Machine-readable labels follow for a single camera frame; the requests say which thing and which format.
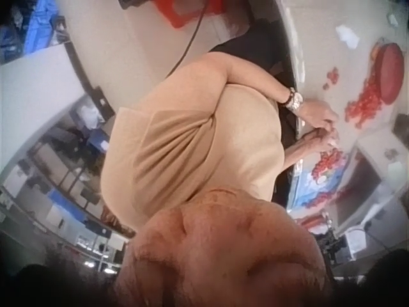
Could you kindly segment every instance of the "red container lid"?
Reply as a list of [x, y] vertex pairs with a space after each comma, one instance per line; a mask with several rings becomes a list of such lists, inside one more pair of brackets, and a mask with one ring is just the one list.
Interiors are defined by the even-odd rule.
[[392, 104], [403, 84], [405, 62], [402, 50], [396, 43], [384, 45], [375, 61], [376, 85], [385, 104]]

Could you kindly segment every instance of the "hand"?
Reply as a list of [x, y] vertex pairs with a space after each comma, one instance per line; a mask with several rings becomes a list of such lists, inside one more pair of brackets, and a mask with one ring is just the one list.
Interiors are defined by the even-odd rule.
[[326, 102], [312, 99], [305, 100], [295, 115], [314, 128], [324, 128], [328, 132], [334, 128], [334, 124], [339, 119], [337, 113], [331, 110]]
[[337, 146], [339, 136], [336, 129], [328, 132], [323, 128], [318, 128], [305, 134], [301, 140], [310, 152], [327, 152]]

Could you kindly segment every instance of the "beige top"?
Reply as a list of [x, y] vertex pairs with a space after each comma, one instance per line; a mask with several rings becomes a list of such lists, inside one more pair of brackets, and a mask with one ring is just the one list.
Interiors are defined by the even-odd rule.
[[231, 186], [270, 201], [284, 150], [277, 105], [246, 86], [227, 85], [214, 113], [119, 110], [102, 172], [102, 196], [137, 230], [162, 208], [208, 187]]

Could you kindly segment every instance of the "wristwatch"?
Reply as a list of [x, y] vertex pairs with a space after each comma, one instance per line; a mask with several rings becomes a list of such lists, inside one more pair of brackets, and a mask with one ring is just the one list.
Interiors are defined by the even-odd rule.
[[302, 98], [301, 94], [297, 93], [294, 88], [289, 88], [289, 97], [284, 106], [294, 113], [303, 102], [304, 98]]

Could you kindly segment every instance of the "beige sweater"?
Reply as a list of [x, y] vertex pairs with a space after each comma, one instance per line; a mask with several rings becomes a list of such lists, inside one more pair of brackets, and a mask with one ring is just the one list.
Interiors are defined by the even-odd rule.
[[155, 111], [136, 104], [117, 114], [101, 188], [123, 224], [138, 230], [158, 210], [209, 187], [230, 186], [271, 200], [284, 163], [275, 103], [230, 84], [214, 113], [170, 104], [156, 101]]

